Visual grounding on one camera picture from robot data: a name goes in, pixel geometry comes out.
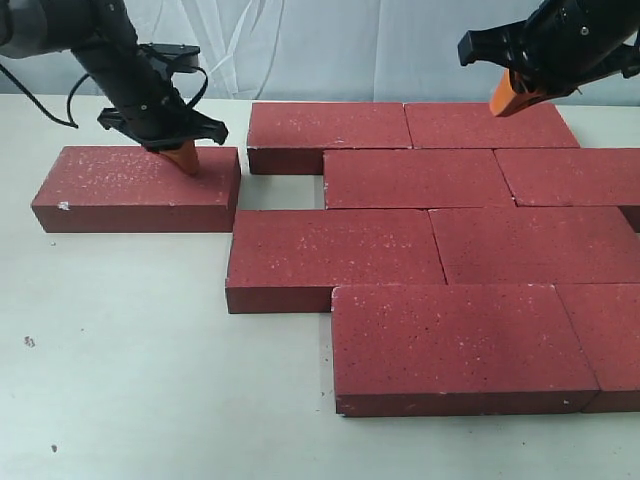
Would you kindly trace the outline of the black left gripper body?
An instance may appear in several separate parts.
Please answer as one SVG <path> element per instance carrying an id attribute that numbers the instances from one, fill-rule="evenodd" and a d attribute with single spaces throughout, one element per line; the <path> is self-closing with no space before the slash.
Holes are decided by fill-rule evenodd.
<path id="1" fill-rule="evenodd" d="M 72 51 L 112 104 L 98 116 L 100 125 L 154 153 L 198 139 L 224 144 L 226 125 L 195 109 L 208 83 L 202 84 L 192 100 L 185 101 L 172 82 L 173 75 L 166 78 L 156 71 L 139 45 L 91 44 Z"/>

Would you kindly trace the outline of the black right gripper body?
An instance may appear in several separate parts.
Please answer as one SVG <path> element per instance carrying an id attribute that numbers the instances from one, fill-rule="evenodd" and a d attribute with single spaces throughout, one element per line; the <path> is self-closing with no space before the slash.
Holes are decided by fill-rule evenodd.
<path id="1" fill-rule="evenodd" d="M 638 74 L 637 0 L 544 1 L 525 20 L 469 30 L 458 43 L 460 64 L 488 62 L 507 70 L 520 95 L 568 96 L 620 74 Z"/>

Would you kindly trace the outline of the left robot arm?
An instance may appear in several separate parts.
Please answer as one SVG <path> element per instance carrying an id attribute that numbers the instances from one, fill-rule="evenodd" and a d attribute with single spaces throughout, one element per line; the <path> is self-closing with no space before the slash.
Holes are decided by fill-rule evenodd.
<path id="1" fill-rule="evenodd" d="M 200 168 L 196 140 L 225 143 L 226 125 L 195 108 L 204 94 L 185 101 L 172 81 L 176 73 L 200 71 L 199 47 L 139 42 L 122 1 L 2 2 L 2 56 L 64 51 L 109 100 L 97 118 L 104 129 L 120 132 L 188 175 Z"/>

